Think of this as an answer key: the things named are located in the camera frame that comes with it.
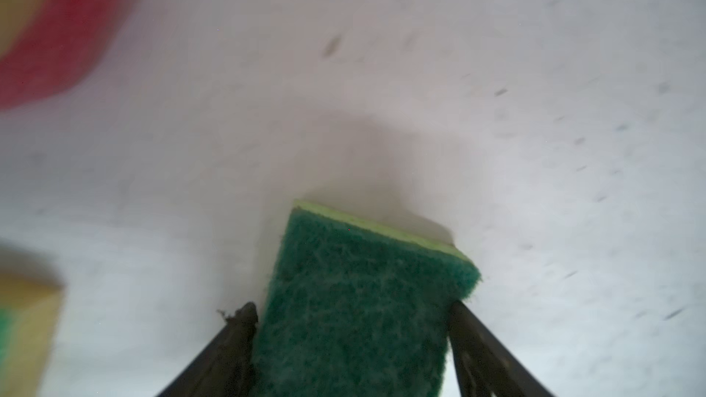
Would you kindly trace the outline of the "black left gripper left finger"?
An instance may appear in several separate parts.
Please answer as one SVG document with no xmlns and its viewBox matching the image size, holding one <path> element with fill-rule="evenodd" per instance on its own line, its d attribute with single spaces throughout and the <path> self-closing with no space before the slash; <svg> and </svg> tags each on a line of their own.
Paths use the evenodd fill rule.
<svg viewBox="0 0 706 397">
<path fill-rule="evenodd" d="M 224 321 L 224 328 L 159 397 L 249 395 L 255 380 L 252 349 L 257 305 L 250 301 L 234 314 L 226 314 Z"/>
</svg>

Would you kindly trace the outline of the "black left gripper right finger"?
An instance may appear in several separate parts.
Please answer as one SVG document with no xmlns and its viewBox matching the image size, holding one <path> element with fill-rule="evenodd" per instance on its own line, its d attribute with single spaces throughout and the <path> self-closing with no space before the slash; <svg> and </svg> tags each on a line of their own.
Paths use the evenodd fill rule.
<svg viewBox="0 0 706 397">
<path fill-rule="evenodd" d="M 449 340 L 462 397 L 552 397 L 461 301 L 450 307 Z"/>
</svg>

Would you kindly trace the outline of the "dark green scouring sponge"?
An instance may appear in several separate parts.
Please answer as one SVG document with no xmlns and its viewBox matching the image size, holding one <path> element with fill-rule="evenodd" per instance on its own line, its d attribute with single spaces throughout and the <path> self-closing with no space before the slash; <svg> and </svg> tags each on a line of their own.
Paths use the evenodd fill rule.
<svg viewBox="0 0 706 397">
<path fill-rule="evenodd" d="M 255 396 L 436 396 L 452 303 L 480 280 L 450 244 L 306 201 L 281 240 Z"/>
</svg>

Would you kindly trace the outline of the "light green sponge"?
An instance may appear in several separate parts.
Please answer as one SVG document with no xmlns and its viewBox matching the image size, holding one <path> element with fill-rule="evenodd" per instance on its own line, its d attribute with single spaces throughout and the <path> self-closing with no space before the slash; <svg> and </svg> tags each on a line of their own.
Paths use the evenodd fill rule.
<svg viewBox="0 0 706 397">
<path fill-rule="evenodd" d="M 64 301 L 51 283 L 1 275 L 1 394 L 36 396 Z"/>
</svg>

